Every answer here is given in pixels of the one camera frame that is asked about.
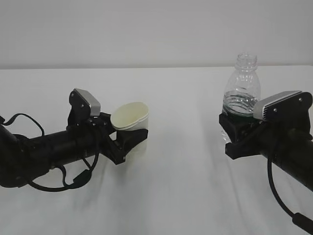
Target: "white table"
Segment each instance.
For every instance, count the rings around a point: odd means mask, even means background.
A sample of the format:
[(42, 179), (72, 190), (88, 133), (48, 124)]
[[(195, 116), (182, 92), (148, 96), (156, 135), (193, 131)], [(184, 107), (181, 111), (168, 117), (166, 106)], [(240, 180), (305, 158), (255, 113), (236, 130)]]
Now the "white table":
[[(34, 117), (46, 133), (65, 130), (73, 88), (90, 91), (111, 113), (122, 104), (150, 107), (147, 156), (115, 166), (102, 157), (84, 188), (47, 193), (0, 188), (1, 235), (300, 235), (276, 203), (262, 156), (224, 154), (218, 114), (233, 68), (0, 70), (0, 114)], [(262, 97), (313, 93), (313, 67), (260, 67)], [(35, 137), (25, 118), (9, 127)], [(68, 180), (84, 169), (70, 164)], [(283, 201), (313, 218), (312, 193), (273, 167)], [(51, 171), (37, 182), (60, 186)]]

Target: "bottle neck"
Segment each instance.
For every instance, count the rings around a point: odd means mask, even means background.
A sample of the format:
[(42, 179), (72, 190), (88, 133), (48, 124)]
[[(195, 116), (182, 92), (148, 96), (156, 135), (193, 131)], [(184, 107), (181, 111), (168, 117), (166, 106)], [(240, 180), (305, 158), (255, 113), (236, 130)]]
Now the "bottle neck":
[(237, 57), (235, 68), (242, 72), (252, 72), (258, 68), (257, 56), (249, 53), (241, 53)]
[(235, 65), (235, 69), (240, 72), (240, 73), (253, 73), (256, 71), (258, 67), (251, 67), (251, 68), (244, 68), (244, 67), (239, 67), (238, 65)]

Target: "white paper cup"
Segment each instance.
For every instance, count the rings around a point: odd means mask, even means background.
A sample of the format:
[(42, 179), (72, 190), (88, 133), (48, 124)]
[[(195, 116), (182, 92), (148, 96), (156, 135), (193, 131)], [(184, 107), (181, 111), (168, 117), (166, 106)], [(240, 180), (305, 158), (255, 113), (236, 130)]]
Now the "white paper cup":
[[(149, 108), (142, 102), (133, 102), (119, 107), (111, 115), (112, 126), (118, 131), (148, 129)], [(147, 149), (147, 140), (134, 147), (126, 156), (126, 161), (143, 157)]]

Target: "clear plastic bottle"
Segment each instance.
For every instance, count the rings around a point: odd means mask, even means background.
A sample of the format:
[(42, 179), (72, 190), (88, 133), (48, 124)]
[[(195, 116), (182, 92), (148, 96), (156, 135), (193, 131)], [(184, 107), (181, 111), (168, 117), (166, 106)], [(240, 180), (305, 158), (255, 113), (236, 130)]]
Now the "clear plastic bottle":
[[(248, 120), (253, 118), (253, 107), (261, 98), (261, 85), (255, 72), (257, 56), (239, 54), (235, 69), (225, 87), (222, 112), (234, 118)], [(230, 142), (224, 130), (222, 137), (226, 142)]]

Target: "black cable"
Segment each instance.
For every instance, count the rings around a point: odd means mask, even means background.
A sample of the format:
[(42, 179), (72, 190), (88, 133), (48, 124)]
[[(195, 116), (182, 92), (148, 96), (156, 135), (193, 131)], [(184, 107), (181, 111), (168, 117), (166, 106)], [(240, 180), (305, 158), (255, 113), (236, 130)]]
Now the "black cable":
[(276, 199), (276, 201), (278, 202), (278, 204), (281, 206), (281, 208), (288, 214), (290, 215), (290, 217), (294, 216), (294, 213), (285, 205), (285, 203), (282, 201), (282, 199), (280, 198), (280, 196), (278, 195), (278, 192), (276, 190), (274, 181), (273, 181), (273, 173), (272, 173), (272, 158), (273, 158), (273, 154), (275, 152), (275, 149), (277, 147), (278, 141), (275, 142), (275, 145), (272, 149), (272, 151), (270, 152), (270, 154), (268, 155), (268, 182), (269, 182), (269, 187)]
[(42, 136), (45, 135), (45, 131), (44, 131), (44, 129), (42, 128), (42, 126), (41, 126), (35, 119), (33, 119), (31, 116), (29, 116), (29, 115), (27, 115), (27, 114), (22, 114), (22, 113), (20, 113), (20, 114), (15, 114), (15, 115), (13, 115), (13, 116), (10, 118), (9, 121), (4, 122), (4, 123), (1, 123), (1, 124), (2, 124), (3, 126), (9, 126), (9, 125), (11, 125), (11, 124), (15, 121), (15, 119), (16, 119), (18, 116), (25, 116), (25, 117), (29, 118), (30, 120), (32, 120), (32, 121), (39, 127), (39, 129), (41, 130), (41, 135), (42, 135)]
[(293, 213), (282, 201), (280, 196), (278, 195), (278, 192), (275, 188), (275, 184), (273, 181), (273, 174), (272, 174), (272, 158), (275, 153), (275, 149), (278, 144), (278, 139), (275, 141), (274, 147), (270, 154), (268, 155), (268, 182), (269, 182), (269, 187), (280, 205), (280, 207), (292, 218), (292, 222), (298, 226), (299, 228), (303, 229), (304, 231), (308, 232), (309, 234), (313, 235), (313, 221), (306, 216), (304, 216), (301, 213)]
[[(9, 126), (11, 125), (15, 119), (18, 117), (18, 116), (25, 116), (27, 118), (29, 118), (30, 120), (32, 120), (41, 130), (41, 133), (42, 133), (42, 136), (45, 135), (45, 131), (44, 129), (42, 128), (42, 126), (35, 120), (33, 119), (31, 116), (27, 115), (27, 114), (23, 114), (23, 113), (19, 113), (19, 114), (15, 114), (13, 115), (9, 121), (7, 122), (4, 122), (4, 119), (2, 117), (0, 117), (0, 120), (2, 120), (2, 125), (4, 126)], [(86, 158), (84, 156), (82, 156), (82, 160), (84, 161), (84, 163), (86, 164), (86, 166), (89, 168), (89, 170), (85, 170), (87, 171), (87, 174), (88, 177), (85, 178), (85, 181), (80, 181), (80, 182), (74, 182), (72, 184), (67, 184), (66, 181), (65, 181), (65, 178), (66, 178), (66, 175), (67, 175), (67, 172), (66, 172), (66, 169), (63, 165), (57, 165), (55, 166), (55, 168), (58, 168), (61, 170), (62, 172), (62, 183), (63, 183), (63, 187), (60, 187), (60, 188), (50, 188), (50, 187), (45, 187), (45, 186), (41, 186), (41, 185), (38, 185), (37, 183), (33, 182), (32, 180), (30, 180), (24, 173), (23, 171), (21, 170), (21, 175), (22, 177), (24, 178), (24, 180), (33, 188), (37, 189), (37, 190), (40, 190), (40, 191), (46, 191), (46, 192), (61, 192), (61, 191), (65, 191), (65, 190), (68, 190), (68, 189), (75, 189), (75, 188), (80, 188), (82, 186), (84, 186), (85, 184), (87, 184), (90, 179), (91, 179), (91, 174), (92, 174), (92, 171), (94, 170), (95, 166), (97, 165), (97, 162), (98, 162), (98, 159), (99, 159), (99, 154), (100, 154), (100, 149), (99, 149), (99, 141), (98, 141), (98, 138), (97, 138), (97, 135), (95, 133), (95, 142), (96, 142), (96, 152), (95, 152), (95, 158), (93, 160), (93, 163), (92, 165), (90, 165), (90, 163), (86, 160)]]

